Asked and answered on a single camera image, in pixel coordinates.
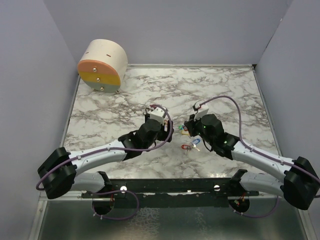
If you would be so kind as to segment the blue tag key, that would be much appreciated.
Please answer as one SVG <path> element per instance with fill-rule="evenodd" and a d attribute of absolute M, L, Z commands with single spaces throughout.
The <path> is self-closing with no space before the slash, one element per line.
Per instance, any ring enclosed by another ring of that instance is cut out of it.
<path fill-rule="evenodd" d="M 197 145 L 201 142 L 201 140 L 199 138 L 194 139 L 191 143 L 190 146 L 197 150 L 198 152 L 200 151 L 200 149 L 197 147 Z"/>

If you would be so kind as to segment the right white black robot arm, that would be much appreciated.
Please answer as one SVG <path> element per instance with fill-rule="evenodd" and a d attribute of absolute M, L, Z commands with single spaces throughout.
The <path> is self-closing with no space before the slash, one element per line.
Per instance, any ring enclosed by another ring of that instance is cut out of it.
<path fill-rule="evenodd" d="M 192 114 L 184 125 L 191 137 L 201 137 L 210 152 L 262 171 L 261 174 L 246 171 L 231 181 L 229 189 L 234 195 L 240 196 L 246 191 L 264 192 L 284 198 L 297 209 L 309 209 L 320 189 L 320 179 L 306 158 L 274 155 L 245 143 L 238 136 L 225 132 L 214 114 L 199 119 Z"/>

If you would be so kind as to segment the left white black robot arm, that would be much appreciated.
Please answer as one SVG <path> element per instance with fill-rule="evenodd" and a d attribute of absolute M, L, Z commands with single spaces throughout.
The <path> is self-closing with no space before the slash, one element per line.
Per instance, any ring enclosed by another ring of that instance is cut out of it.
<path fill-rule="evenodd" d="M 157 120 L 147 119 L 138 130 L 100 147 L 74 153 L 59 147 L 37 169 L 40 180 L 35 188 L 45 191 L 48 199 L 59 198 L 75 189 L 78 177 L 84 172 L 156 150 L 172 140 L 172 133 L 172 121 L 161 124 Z M 161 144 L 152 147 L 156 141 Z"/>

